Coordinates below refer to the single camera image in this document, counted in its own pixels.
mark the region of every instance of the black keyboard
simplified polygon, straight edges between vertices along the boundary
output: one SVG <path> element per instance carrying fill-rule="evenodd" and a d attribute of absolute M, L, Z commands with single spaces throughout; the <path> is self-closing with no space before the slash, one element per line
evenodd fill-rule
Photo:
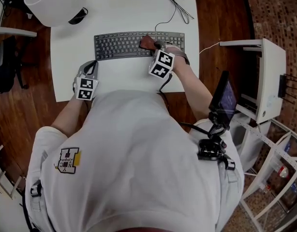
<path fill-rule="evenodd" d="M 150 50 L 139 47 L 141 39 L 149 35 L 153 40 L 163 40 L 185 52 L 185 34 L 176 32 L 137 31 L 107 33 L 94 36 L 96 60 L 150 57 Z"/>

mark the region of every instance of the plastic bottle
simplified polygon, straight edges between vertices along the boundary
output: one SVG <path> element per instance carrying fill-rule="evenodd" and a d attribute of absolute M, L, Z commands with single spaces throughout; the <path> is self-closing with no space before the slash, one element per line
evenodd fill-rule
<path fill-rule="evenodd" d="M 279 159 L 277 159 L 276 156 L 271 159 L 270 166 L 281 178 L 288 178 L 288 168 Z"/>

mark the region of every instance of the wooden floor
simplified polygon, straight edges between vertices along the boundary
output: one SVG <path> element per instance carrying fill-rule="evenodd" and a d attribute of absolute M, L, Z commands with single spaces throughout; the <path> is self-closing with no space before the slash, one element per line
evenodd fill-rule
<path fill-rule="evenodd" d="M 200 49 L 219 41 L 250 38 L 246 9 L 243 0 L 196 0 Z M 30 161 L 36 131 L 50 125 L 65 106 L 56 103 L 50 62 L 50 28 L 42 26 L 36 18 L 29 20 L 19 10 L 3 20 L 4 27 L 37 31 L 27 49 L 25 61 L 37 62 L 38 68 L 23 68 L 22 76 L 29 89 L 19 87 L 17 79 L 12 90 L 0 94 L 0 165 L 7 176 L 16 180 L 25 176 Z M 213 93 L 221 70 L 229 70 L 236 91 L 240 91 L 246 69 L 246 56 L 242 51 L 215 46 L 200 55 L 200 79 Z M 194 116 L 184 93 L 167 94 L 170 114 L 177 121 L 194 122 Z"/>

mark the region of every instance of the black strap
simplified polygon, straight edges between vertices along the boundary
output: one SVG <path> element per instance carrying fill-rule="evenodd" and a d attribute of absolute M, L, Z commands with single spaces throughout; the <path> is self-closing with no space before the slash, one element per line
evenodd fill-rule
<path fill-rule="evenodd" d="M 27 211 L 27 208 L 26 208 L 25 188 L 23 190 L 22 203 L 23 203 L 24 217 L 25 217 L 25 220 L 26 220 L 29 231 L 30 232 L 40 232 L 38 229 L 33 228 L 31 223 L 30 223 L 30 219 L 29 219 L 29 216 L 28 216 L 28 211 Z"/>

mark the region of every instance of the lamp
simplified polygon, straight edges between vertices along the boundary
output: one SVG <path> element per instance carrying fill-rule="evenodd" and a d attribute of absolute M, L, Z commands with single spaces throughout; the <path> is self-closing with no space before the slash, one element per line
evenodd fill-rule
<path fill-rule="evenodd" d="M 87 14 L 87 10 L 83 9 L 86 0 L 24 0 L 24 3 L 47 27 L 67 22 L 77 24 Z"/>

